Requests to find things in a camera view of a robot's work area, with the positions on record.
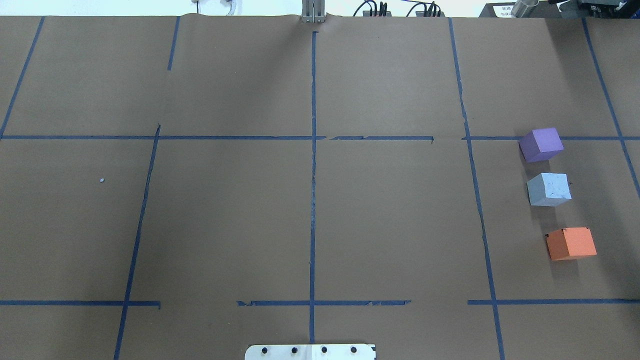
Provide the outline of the light blue foam block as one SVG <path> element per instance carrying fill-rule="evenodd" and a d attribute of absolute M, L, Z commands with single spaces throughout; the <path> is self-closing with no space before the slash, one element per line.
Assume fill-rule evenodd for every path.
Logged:
<path fill-rule="evenodd" d="M 573 199 L 566 173 L 542 172 L 526 182 L 532 207 L 558 207 Z"/>

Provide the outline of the purple foam block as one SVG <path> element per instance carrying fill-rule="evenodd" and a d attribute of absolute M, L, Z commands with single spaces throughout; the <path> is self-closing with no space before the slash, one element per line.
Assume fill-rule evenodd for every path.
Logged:
<path fill-rule="evenodd" d="M 533 129 L 519 139 L 518 145 L 528 163 L 550 160 L 565 150 L 555 127 Z"/>

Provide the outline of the orange foam block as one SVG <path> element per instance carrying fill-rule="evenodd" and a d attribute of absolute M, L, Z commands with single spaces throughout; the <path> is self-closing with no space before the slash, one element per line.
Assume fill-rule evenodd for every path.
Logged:
<path fill-rule="evenodd" d="M 565 227 L 545 235 L 552 261 L 578 260 L 597 255 L 589 227 Z"/>

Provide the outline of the left black power adapter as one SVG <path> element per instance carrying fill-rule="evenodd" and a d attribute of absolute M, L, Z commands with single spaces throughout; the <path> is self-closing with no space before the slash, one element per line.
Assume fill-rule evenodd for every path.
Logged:
<path fill-rule="evenodd" d="M 387 18 L 391 17 L 388 2 L 376 0 L 363 0 L 352 14 L 354 18 L 363 16 L 365 18 Z"/>

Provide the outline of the black power adapter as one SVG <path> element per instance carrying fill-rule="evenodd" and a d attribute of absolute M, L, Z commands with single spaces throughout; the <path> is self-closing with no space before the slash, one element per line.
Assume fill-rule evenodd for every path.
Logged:
<path fill-rule="evenodd" d="M 406 2 L 412 4 L 409 11 L 405 15 L 406 18 L 409 18 L 409 16 L 412 15 L 416 16 L 416 18 L 443 18 L 445 16 L 444 12 L 441 9 L 441 6 L 434 0 L 406 0 Z"/>
<path fill-rule="evenodd" d="M 376 0 L 363 0 L 352 14 L 354 18 L 363 16 L 365 18 L 387 18 L 391 17 L 388 2 Z"/>

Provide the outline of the right black power adapter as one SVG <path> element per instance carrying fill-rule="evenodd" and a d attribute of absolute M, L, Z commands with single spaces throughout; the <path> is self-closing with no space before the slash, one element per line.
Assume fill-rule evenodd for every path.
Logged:
<path fill-rule="evenodd" d="M 412 15 L 416 16 L 416 18 L 443 18 L 445 16 L 444 12 L 441 9 L 441 6 L 434 0 L 406 0 L 406 2 L 412 4 L 409 11 L 405 15 L 406 18 L 409 18 L 409 16 Z"/>

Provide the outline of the metal cup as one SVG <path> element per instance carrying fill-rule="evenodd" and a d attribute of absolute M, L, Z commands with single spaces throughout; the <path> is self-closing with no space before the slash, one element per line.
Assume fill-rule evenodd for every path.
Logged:
<path fill-rule="evenodd" d="M 512 18 L 529 18 L 539 3 L 539 0 L 517 0 L 510 11 L 510 15 Z"/>

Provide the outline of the aluminium frame post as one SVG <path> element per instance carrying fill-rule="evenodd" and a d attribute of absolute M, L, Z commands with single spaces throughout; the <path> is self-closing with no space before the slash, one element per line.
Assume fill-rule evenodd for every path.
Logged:
<path fill-rule="evenodd" d="M 304 24 L 320 24 L 326 21 L 325 0 L 302 0 L 301 22 Z"/>

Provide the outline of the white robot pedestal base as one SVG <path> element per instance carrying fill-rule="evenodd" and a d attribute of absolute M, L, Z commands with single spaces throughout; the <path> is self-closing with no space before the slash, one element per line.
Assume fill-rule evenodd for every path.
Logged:
<path fill-rule="evenodd" d="M 376 360 L 374 344 L 256 344 L 247 348 L 245 360 Z"/>

